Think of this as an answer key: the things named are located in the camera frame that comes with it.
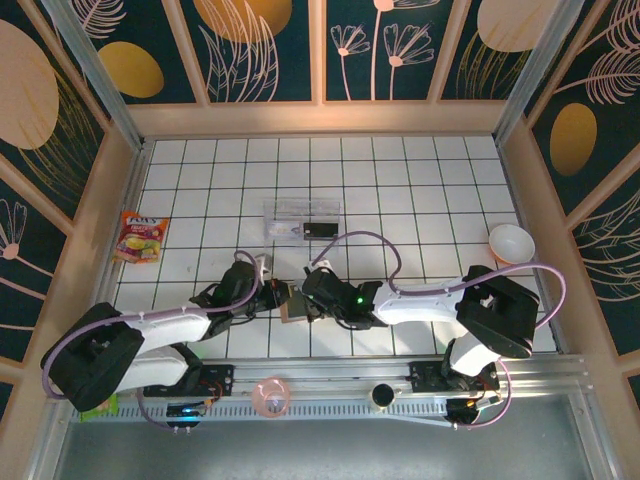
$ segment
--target black bracket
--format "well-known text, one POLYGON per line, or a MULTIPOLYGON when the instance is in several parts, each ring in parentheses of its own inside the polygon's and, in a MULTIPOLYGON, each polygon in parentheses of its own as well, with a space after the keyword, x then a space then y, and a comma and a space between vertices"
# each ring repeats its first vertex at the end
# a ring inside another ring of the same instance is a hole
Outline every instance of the black bracket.
POLYGON ((144 396, 157 397, 229 397, 233 387, 233 365, 202 365, 195 386, 185 392, 180 386, 152 385, 145 387, 144 396))

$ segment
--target dark teal wallpaper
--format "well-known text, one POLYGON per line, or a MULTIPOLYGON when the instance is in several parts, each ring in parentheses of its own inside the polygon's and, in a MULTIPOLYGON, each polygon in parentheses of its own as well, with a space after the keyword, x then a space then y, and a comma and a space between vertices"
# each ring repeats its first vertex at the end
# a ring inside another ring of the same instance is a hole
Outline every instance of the dark teal wallpaper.
POLYGON ((9 404, 9 397, 13 391, 13 385, 10 383, 0 382, 0 424, 2 424, 2 417, 9 404))
POLYGON ((619 355, 640 348, 640 172, 578 225, 576 239, 619 355))
POLYGON ((566 213, 640 143, 640 4, 613 0, 533 126, 566 213))
POLYGON ((0 181, 0 357, 23 360, 65 241, 0 181))
POLYGON ((0 6, 0 45, 0 154, 73 218, 104 131, 17 3, 0 6))
POLYGON ((554 7, 554 0, 473 0, 442 99, 505 100, 554 7))
POLYGON ((586 18, 586 16, 591 11, 591 7, 593 7, 593 4, 595 3, 595 1, 596 0, 584 0, 584 3, 582 4, 582 9, 580 10, 580 15, 578 16, 578 19, 573 24, 573 27, 571 27, 571 30, 569 31, 569 34, 565 37, 564 41, 562 42, 562 45, 560 46, 560 49, 558 50, 558 53, 556 53, 556 56, 554 57, 553 61, 551 62, 551 66, 547 70, 547 73, 545 74, 545 76, 540 81, 540 84, 538 85, 538 88, 536 88, 536 90, 533 92, 533 95, 531 95, 531 99, 529 100, 529 103, 527 103, 527 106, 524 109, 525 115, 529 116, 529 113, 531 113, 531 110, 533 109, 533 107, 535 107, 535 105, 536 105, 536 103, 538 101, 538 98, 540 98, 540 95, 542 94, 542 91, 547 86, 547 82, 549 81, 549 79, 553 75, 553 72, 555 72, 556 68, 558 68, 558 64, 562 60, 562 57, 564 57, 564 54, 566 53, 567 49, 569 48, 569 45, 571 45, 571 42, 573 42, 573 38, 576 36, 576 33, 578 33, 578 30, 580 30, 580 27, 582 26, 582 23, 584 22, 584 19, 586 18))
POLYGON ((307 0, 181 0, 213 103, 311 100, 307 0))
POLYGON ((327 100, 425 100, 452 3, 328 0, 327 100))
POLYGON ((161 0, 71 5, 125 103, 195 102, 161 0))

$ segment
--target metal bar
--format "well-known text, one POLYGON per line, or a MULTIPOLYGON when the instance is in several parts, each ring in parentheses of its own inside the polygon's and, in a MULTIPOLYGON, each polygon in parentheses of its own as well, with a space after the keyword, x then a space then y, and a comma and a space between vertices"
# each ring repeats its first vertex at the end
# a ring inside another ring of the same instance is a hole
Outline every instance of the metal bar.
POLYGON ((527 103, 540 82, 544 79, 553 59, 562 47, 566 34, 575 23, 584 0, 563 0, 558 2, 538 45, 533 49, 518 80, 516 81, 502 116, 496 126, 496 143, 501 145, 509 138, 511 131, 522 117, 527 103))
POLYGON ((142 148, 140 133, 120 93, 115 89, 111 77, 98 57, 93 43, 82 29, 82 25, 71 6, 71 2, 60 0, 41 0, 67 46, 76 58, 82 71, 93 85, 113 121, 124 135, 127 143, 135 151, 142 148))

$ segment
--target snack bag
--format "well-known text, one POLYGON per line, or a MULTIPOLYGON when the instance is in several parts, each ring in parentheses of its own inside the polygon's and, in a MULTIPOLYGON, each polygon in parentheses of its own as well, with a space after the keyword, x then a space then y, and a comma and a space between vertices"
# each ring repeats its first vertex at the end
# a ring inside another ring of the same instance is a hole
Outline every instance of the snack bag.
POLYGON ((114 260, 130 263, 157 262, 168 227, 168 218, 142 217, 135 212, 124 212, 114 260))

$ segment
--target white tile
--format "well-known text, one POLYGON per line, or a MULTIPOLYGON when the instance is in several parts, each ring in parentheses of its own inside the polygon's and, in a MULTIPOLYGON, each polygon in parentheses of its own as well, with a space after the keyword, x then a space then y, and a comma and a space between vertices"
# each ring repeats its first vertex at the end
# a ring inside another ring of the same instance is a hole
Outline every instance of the white tile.
POLYGON ((247 162, 275 162, 278 160, 277 138, 252 138, 249 140, 247 162))
POLYGON ((283 162, 278 164, 278 188, 308 187, 309 162, 283 162))
POLYGON ((391 327, 373 327, 352 333, 354 355, 393 355, 391 327))
POLYGON ((435 160, 436 147, 432 137, 404 137, 407 160, 435 160))
POLYGON ((313 357, 351 356, 351 332, 338 326, 331 318, 313 322, 311 324, 311 355, 313 357))
POLYGON ((342 185, 342 163, 311 162, 311 185, 314 187, 342 185))
POLYGON ((349 256, 349 278, 386 278, 382 246, 350 246, 347 254, 349 256))
POLYGON ((233 264, 235 248, 203 248, 198 263, 198 282, 219 282, 233 264))
POLYGON ((269 335, 269 358, 308 357, 309 323, 282 323, 279 318, 271 319, 269 335))
POLYGON ((451 215, 456 243, 488 243, 489 232, 481 213, 451 215))
POLYGON ((275 188, 251 188, 242 193, 242 215, 264 215, 264 202, 276 198, 275 188))
POLYGON ((411 215, 382 215, 382 235, 396 245, 417 244, 416 218, 411 215))
POLYGON ((416 215, 420 243, 453 243, 448 214, 416 215))
POLYGON ((281 162, 309 160, 309 139, 281 138, 278 160, 281 162))
MULTIPOLYGON (((396 247, 402 259, 402 269, 398 273, 398 278, 424 278, 424 268, 422 268, 422 255, 419 245, 399 245, 396 247)), ((391 249, 387 249, 387 276, 391 275, 397 268, 398 263, 391 249)))
POLYGON ((448 213, 442 187, 411 187, 416 213, 448 213))
POLYGON ((244 162, 247 158, 247 140, 218 140, 216 163, 244 162))
POLYGON ((498 151, 491 135, 464 137, 471 158, 498 158, 498 151))
POLYGON ((156 282, 160 273, 160 260, 153 263, 125 263, 121 282, 156 282))
POLYGON ((484 265, 491 270, 495 270, 497 267, 496 261, 491 255, 491 250, 487 244, 467 244, 457 245, 458 255, 460 256, 460 264, 462 265, 462 272, 466 275, 469 271, 469 267, 473 265, 484 265))
POLYGON ((237 217, 240 215, 241 189, 210 190, 208 217, 237 217))
POLYGON ((373 160, 370 137, 346 137, 342 139, 343 160, 373 160))
POLYGON ((474 185, 473 172, 468 160, 440 160, 445 185, 474 185))
POLYGON ((344 202, 343 189, 341 187, 311 187, 311 199, 327 199, 344 202))
POLYGON ((207 218, 202 247, 235 247, 239 218, 207 218))
POLYGON ((482 212, 478 190, 475 186, 445 186, 447 205, 451 213, 476 213, 482 212))
POLYGON ((216 140, 189 140, 183 163, 213 163, 216 140))
POLYGON ((373 137, 376 160, 404 160, 402 137, 373 137))
POLYGON ((380 187, 380 213, 413 213, 409 187, 380 187))
POLYGON ((435 160, 408 162, 411 185, 442 185, 440 167, 435 160))
POLYGON ((471 160, 471 166, 478 185, 507 183, 500 160, 471 160))
POLYGON ((505 223, 520 226, 515 213, 485 213, 484 217, 487 219, 489 233, 497 226, 504 225, 505 223))
POLYGON ((312 138, 311 160, 342 160, 339 138, 312 138))
MULTIPOLYGON (((382 234, 380 229, 380 215, 347 215, 347 232, 365 230, 382 234)), ((380 245, 380 240, 365 235, 347 238, 347 245, 380 245)))
POLYGON ((379 162, 376 160, 378 185, 409 185, 405 162, 379 162))
POLYGON ((303 268, 309 264, 308 247, 275 247, 273 252, 273 276, 281 280, 305 278, 303 268))
POLYGON ((244 182, 244 164, 216 163, 213 167, 211 188, 242 188, 244 182))
POLYGON ((457 277, 461 274, 455 245, 423 245, 426 277, 457 277))
POLYGON ((405 322, 393 327, 396 355, 433 355, 436 345, 431 322, 405 322))
POLYGON ((202 242, 204 218, 172 218, 166 248, 199 247, 202 242))
POLYGON ((209 188, 213 164, 183 165, 178 188, 209 188))
POLYGON ((344 189, 347 215, 380 213, 378 192, 375 187, 350 187, 344 189))
POLYGON ((275 187, 277 163, 248 163, 244 175, 245 187, 275 187))
POLYGON ((160 281, 195 282, 199 254, 197 248, 166 249, 160 269, 160 281))
POLYGON ((479 185, 482 209, 485 212, 513 212, 513 200, 506 185, 479 185))
POLYGON ((181 165, 150 165, 145 190, 172 190, 178 185, 181 165))
POLYGON ((122 283, 115 308, 121 312, 148 312, 153 308, 155 283, 122 283))
POLYGON ((158 140, 153 148, 151 163, 181 163, 184 140, 158 140))
MULTIPOLYGON (((538 321, 542 320, 544 314, 538 315, 538 321)), ((553 333, 551 326, 547 323, 536 330, 533 335, 533 351, 534 352, 557 352, 558 347, 556 341, 553 339, 553 333)))
POLYGON ((434 141, 440 160, 463 160, 469 158, 467 155, 467 147, 462 137, 435 137, 434 141))
POLYGON ((142 194, 138 211, 148 217, 170 217, 175 190, 149 190, 142 194))
POLYGON ((373 162, 345 162, 345 186, 367 186, 376 184, 376 171, 373 162))
POLYGON ((153 309, 167 310, 193 306, 192 303, 189 303, 189 299, 193 296, 193 287, 192 282, 159 283, 153 309))
POLYGON ((222 332, 220 335, 216 335, 209 340, 203 342, 189 343, 187 346, 196 354, 196 356, 203 360, 217 360, 227 356, 227 340, 229 338, 229 332, 222 332))
POLYGON ((173 217, 204 217, 209 190, 178 190, 173 206, 173 217))
POLYGON ((238 246, 261 247, 264 246, 264 244, 264 218, 242 217, 240 219, 240 235, 238 237, 238 246))
POLYGON ((268 318, 259 317, 229 330, 228 358, 266 358, 268 351, 268 318))
POLYGON ((433 322, 433 334, 436 337, 436 353, 438 355, 444 355, 449 342, 455 338, 462 337, 465 333, 467 333, 467 329, 457 322, 433 322))

